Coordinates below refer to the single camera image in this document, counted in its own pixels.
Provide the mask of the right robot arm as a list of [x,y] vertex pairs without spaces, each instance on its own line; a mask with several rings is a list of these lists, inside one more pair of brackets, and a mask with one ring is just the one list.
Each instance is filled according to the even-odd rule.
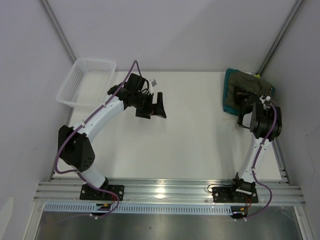
[[239,105],[237,124],[252,134],[245,161],[228,189],[229,198],[239,202],[246,195],[251,197],[255,194],[257,175],[265,153],[282,131],[282,110],[269,103],[269,96],[259,97],[239,87],[234,88],[234,101]]

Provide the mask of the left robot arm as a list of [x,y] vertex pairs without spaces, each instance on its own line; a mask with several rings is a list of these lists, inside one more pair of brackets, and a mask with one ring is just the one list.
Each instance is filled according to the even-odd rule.
[[73,126],[63,125],[58,131],[57,160],[71,166],[97,200],[108,196],[108,179],[95,166],[93,141],[100,131],[127,108],[136,109],[139,118],[167,117],[163,93],[150,91],[152,83],[135,73],[127,76],[121,84],[114,85],[107,92],[107,98],[84,120]]

